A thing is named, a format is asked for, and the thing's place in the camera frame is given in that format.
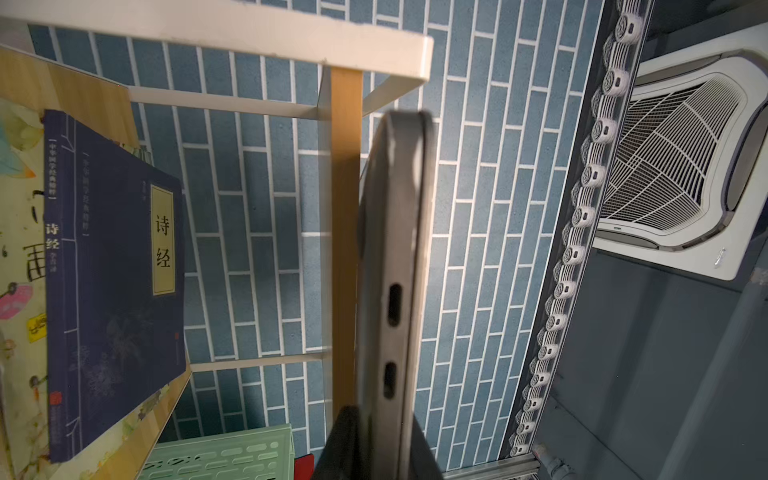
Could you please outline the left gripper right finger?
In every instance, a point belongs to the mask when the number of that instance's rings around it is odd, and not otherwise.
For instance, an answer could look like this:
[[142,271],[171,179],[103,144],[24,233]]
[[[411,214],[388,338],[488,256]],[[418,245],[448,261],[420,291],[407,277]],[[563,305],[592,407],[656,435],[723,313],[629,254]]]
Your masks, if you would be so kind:
[[409,480],[442,480],[443,474],[422,431],[411,434]]

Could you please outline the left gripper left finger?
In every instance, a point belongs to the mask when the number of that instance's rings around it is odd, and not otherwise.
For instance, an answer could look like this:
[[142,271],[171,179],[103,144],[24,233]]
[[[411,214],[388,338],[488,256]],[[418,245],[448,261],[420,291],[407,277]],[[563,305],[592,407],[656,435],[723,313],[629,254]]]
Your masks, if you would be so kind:
[[332,426],[312,480],[353,480],[362,478],[359,446],[359,409],[343,407]]

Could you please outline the grey laptop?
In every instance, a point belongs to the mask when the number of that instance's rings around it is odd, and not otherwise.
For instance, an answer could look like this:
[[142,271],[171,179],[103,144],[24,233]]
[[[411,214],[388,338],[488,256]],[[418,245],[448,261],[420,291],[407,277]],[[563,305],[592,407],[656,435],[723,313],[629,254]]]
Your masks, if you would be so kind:
[[358,212],[357,399],[367,479],[409,476],[435,169],[431,115],[387,112]]

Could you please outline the red file folder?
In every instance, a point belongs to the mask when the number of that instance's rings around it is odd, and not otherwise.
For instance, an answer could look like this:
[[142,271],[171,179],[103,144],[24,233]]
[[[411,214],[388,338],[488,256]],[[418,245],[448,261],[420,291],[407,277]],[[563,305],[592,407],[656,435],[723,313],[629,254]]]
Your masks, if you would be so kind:
[[315,456],[307,454],[294,460],[294,480],[311,480],[315,469]]

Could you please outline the green mesh file rack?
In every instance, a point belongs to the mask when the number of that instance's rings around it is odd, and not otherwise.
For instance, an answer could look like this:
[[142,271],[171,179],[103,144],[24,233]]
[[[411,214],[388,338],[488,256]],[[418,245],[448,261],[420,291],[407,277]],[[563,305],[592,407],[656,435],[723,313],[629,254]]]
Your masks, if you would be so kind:
[[162,443],[140,479],[292,479],[295,450],[288,424]]

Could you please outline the dark blue book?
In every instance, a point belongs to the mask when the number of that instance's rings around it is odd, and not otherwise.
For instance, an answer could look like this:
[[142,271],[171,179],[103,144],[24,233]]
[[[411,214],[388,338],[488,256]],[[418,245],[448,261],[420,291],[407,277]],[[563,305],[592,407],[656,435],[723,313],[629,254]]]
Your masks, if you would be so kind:
[[65,112],[43,119],[50,458],[186,368],[180,181]]

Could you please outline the colourful picture book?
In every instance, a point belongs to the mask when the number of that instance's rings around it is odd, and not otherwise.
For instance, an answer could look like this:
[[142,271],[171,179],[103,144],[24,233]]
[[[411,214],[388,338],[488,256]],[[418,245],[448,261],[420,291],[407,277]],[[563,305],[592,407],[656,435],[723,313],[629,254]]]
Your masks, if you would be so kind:
[[1,102],[1,476],[91,479],[168,394],[163,386],[73,460],[49,459],[43,232],[44,128]]

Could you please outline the white ceiling air vent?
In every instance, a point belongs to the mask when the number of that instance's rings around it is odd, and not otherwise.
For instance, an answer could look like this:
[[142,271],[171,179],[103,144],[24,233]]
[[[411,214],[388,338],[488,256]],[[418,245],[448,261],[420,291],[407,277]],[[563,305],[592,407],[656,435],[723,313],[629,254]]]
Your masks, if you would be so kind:
[[731,281],[766,201],[766,26],[642,63],[595,247]]

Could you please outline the white and wood shelf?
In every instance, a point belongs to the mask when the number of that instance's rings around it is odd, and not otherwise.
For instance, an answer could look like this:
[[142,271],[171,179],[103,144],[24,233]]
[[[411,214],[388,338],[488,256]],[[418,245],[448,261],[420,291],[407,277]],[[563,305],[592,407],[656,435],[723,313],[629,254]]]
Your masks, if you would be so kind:
[[[208,47],[319,64],[316,106],[118,83],[32,53],[28,24]],[[1,5],[1,95],[36,113],[70,113],[99,133],[136,145],[132,102],[319,122],[330,148],[332,338],[319,354],[335,418],[355,400],[354,334],[358,259],[355,215],[362,119],[429,80],[434,42],[426,35],[232,1],[5,1]]]

